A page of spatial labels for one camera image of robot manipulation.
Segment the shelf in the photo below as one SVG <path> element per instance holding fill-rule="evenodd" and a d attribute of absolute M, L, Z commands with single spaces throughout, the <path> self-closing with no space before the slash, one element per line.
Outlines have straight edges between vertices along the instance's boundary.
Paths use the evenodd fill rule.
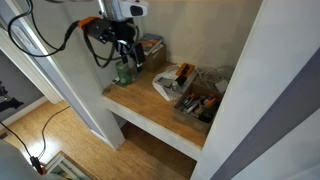
<path fill-rule="evenodd" d="M 207 136 L 175 120 L 173 107 L 152 86 L 158 74 L 141 72 L 126 88 L 108 86 L 103 96 L 109 110 L 197 160 Z"/>

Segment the black cable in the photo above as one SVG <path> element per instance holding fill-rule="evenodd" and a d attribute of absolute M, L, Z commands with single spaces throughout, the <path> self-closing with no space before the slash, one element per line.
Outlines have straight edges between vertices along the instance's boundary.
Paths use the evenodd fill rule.
<path fill-rule="evenodd" d="M 40 36 L 40 38 L 43 40 L 43 42 L 45 42 L 48 46 L 50 46 L 52 49 L 58 50 L 59 48 L 54 47 L 53 45 L 51 45 L 41 34 L 41 32 L 38 29 L 36 20 L 34 19 L 34 14 L 33 11 L 31 12 L 31 20 L 32 20 L 32 24 L 34 26 L 34 29 L 37 31 L 38 35 Z"/>
<path fill-rule="evenodd" d="M 43 140 L 43 150 L 42 150 L 41 153 L 39 154 L 38 159 L 41 159 L 41 157 L 44 155 L 44 153 L 45 153 L 45 151 L 46 151 L 46 148 L 47 148 L 46 138 L 45 138 L 45 136 L 44 136 L 44 131 L 46 130 L 47 125 L 50 123 L 50 121 L 51 121 L 56 115 L 60 114 L 61 112 L 65 111 L 65 110 L 68 109 L 68 108 L 70 108 L 70 106 L 68 106 L 68 107 L 66 107 L 66 108 L 64 108 L 64 109 L 62 109 L 62 110 L 54 113 L 54 114 L 47 120 L 46 124 L 43 126 L 42 132 L 41 132 L 41 134 L 42 134 L 42 140 Z"/>
<path fill-rule="evenodd" d="M 23 147 L 26 149 L 28 155 L 29 155 L 30 158 L 31 158 L 32 156 L 31 156 L 31 154 L 30 154 L 30 152 L 29 152 L 26 144 L 20 139 L 20 137 L 19 137 L 15 132 L 13 132 L 10 128 L 8 128 L 6 125 L 4 125 L 1 121 L 0 121 L 0 124 L 1 124 L 4 128 L 6 128 L 8 131 L 10 131 L 14 136 L 16 136 L 16 138 L 21 142 L 21 144 L 22 144 Z"/>
<path fill-rule="evenodd" d="M 95 62 L 96 62 L 96 64 L 97 64 L 97 66 L 99 66 L 100 68 L 105 68 L 105 67 L 107 67 L 111 61 L 122 59 L 122 57 L 112 58 L 112 57 L 113 57 L 113 54 L 114 54 L 114 51 L 115 51 L 114 45 L 112 45 L 112 49 L 111 49 L 109 58 L 103 58 L 103 57 L 97 55 L 97 54 L 95 53 L 95 51 L 94 51 L 94 48 L 93 48 L 93 46 L 92 46 L 92 44 L 91 44 L 91 41 L 90 41 L 89 37 L 88 37 L 88 28 L 87 28 L 86 26 L 85 26 L 84 29 L 83 29 L 83 38 L 84 38 L 84 42 L 86 43 L 89 51 L 90 51 L 91 54 L 92 54 L 92 56 L 93 56 L 93 58 L 94 58 L 94 60 L 95 60 Z M 99 62 L 99 60 L 98 60 L 98 58 L 101 59 L 101 60 L 105 60 L 105 61 L 107 61 L 107 62 L 105 62 L 103 65 L 101 65 L 100 62 Z"/>
<path fill-rule="evenodd" d="M 136 29 L 136 40 L 135 40 L 135 43 L 138 43 L 139 41 L 139 37 L 140 37 L 140 29 L 138 28 L 138 26 L 134 25 L 134 24 L 131 24 L 131 23 L 127 23 L 127 25 L 133 29 Z"/>
<path fill-rule="evenodd" d="M 73 23 L 69 26 L 68 30 L 67 30 L 66 33 L 65 33 L 65 37 L 64 37 L 64 41 L 63 41 L 62 45 L 61 45 L 56 51 L 54 51 L 54 52 L 52 52 L 52 53 L 49 53 L 49 54 L 46 54 L 46 55 L 36 55 L 36 54 L 32 54 L 32 53 L 30 53 L 30 52 L 22 49 L 22 48 L 18 45 L 18 43 L 13 39 L 13 37 L 12 37 L 12 32 L 11 32 L 11 27 L 12 27 L 13 23 L 14 23 L 16 20 L 18 20 L 18 19 L 20 19 L 20 18 L 22 18 L 22 17 L 24 17 L 24 16 L 30 15 L 30 14 L 33 12 L 33 3 L 32 3 L 32 0 L 26 0 L 26 2 L 27 2 L 27 4 L 28 4 L 29 9 L 28 9 L 26 12 L 24 12 L 24 13 L 18 15 L 18 16 L 15 16 L 14 18 L 12 18 L 12 19 L 10 20 L 9 24 L 8 24 L 8 34 L 9 34 L 9 38 L 11 39 L 11 41 L 12 41 L 12 42 L 17 46 L 17 48 L 20 49 L 22 52 L 24 52 L 24 53 L 26 53 L 26 54 L 28 54 L 28 55 L 30 55 L 30 56 L 34 56 L 34 57 L 47 57 L 47 56 L 54 55 L 54 54 L 58 53 L 59 51 L 63 51 L 63 50 L 65 49 L 65 47 L 66 47 L 67 41 L 69 40 L 72 32 L 73 32 L 73 31 L 75 30 L 75 28 L 78 26 L 78 22 L 79 22 L 79 21 L 75 21 L 75 22 L 73 22 Z"/>

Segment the wooden floor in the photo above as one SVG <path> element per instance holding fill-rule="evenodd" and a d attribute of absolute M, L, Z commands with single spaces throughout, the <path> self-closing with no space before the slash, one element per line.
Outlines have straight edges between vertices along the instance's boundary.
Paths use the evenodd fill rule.
<path fill-rule="evenodd" d="M 32 155 L 42 150 L 41 129 L 55 112 L 67 107 L 65 102 L 47 102 L 16 121 L 10 128 L 27 144 Z M 44 163 L 60 150 L 97 179 L 189 179 L 195 161 L 164 144 L 132 124 L 125 125 L 127 140 L 114 151 L 96 138 L 83 121 L 69 108 L 57 115 L 46 129 L 47 151 Z M 6 139 L 23 152 L 22 145 L 11 135 Z"/>

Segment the box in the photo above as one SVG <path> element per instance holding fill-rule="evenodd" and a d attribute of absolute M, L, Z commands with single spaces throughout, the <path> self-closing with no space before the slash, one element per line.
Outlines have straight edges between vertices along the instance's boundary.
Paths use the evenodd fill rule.
<path fill-rule="evenodd" d="M 174 106 L 173 112 L 174 112 L 175 119 L 178 122 L 183 123 L 187 126 L 190 126 L 193 129 L 195 129 L 203 134 L 208 134 L 214 118 L 209 123 L 206 123 L 206 122 L 200 121 L 199 119 L 197 119 L 189 114 L 183 113 L 180 110 L 178 110 L 180 104 L 182 103 L 182 101 L 186 98 L 186 96 L 190 92 L 193 92 L 198 96 L 208 95 L 209 93 L 212 93 L 213 95 L 218 96 L 220 99 L 223 98 L 223 95 L 219 92 L 211 91 L 208 88 L 193 82 L 193 83 L 191 83 L 190 87 L 185 91 L 185 93 L 182 94 L 181 98 L 178 100 L 178 102 Z"/>
<path fill-rule="evenodd" d="M 162 48 L 154 53 L 150 53 L 149 55 L 145 56 L 145 62 L 143 63 L 143 70 L 149 72 L 155 72 L 161 67 L 167 60 L 167 53 L 166 53 L 166 46 L 162 44 Z"/>

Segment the book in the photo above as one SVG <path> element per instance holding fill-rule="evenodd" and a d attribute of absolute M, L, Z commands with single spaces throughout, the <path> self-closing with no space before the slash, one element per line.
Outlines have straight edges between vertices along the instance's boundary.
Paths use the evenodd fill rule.
<path fill-rule="evenodd" d="M 148 56 L 163 42 L 163 39 L 159 35 L 145 34 L 139 42 L 142 44 L 144 55 Z"/>

